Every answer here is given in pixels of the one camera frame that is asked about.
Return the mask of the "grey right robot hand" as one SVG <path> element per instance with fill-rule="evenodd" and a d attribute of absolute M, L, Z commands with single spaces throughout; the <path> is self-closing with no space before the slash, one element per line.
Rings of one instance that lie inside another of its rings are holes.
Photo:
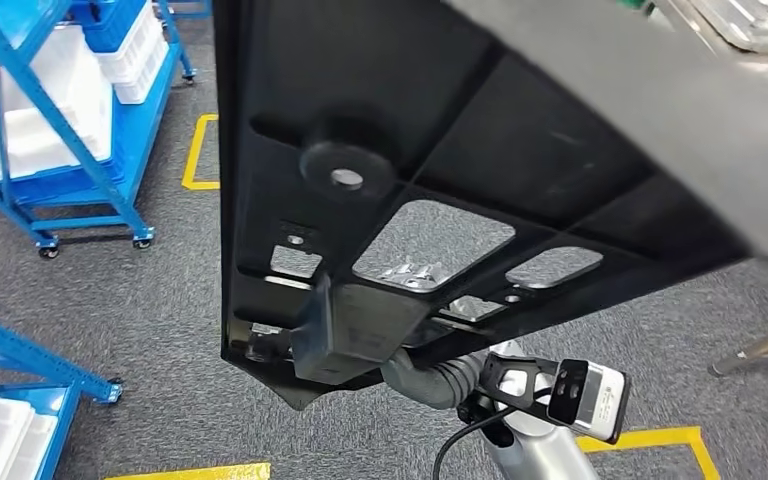
<path fill-rule="evenodd" d="M 418 264 L 408 261 L 384 270 L 374 279 L 423 293 L 434 290 L 451 277 L 452 275 L 441 262 Z M 445 308 L 441 309 L 441 312 L 476 323 L 481 317 L 502 309 L 503 306 L 496 302 L 465 295 L 451 301 Z"/>

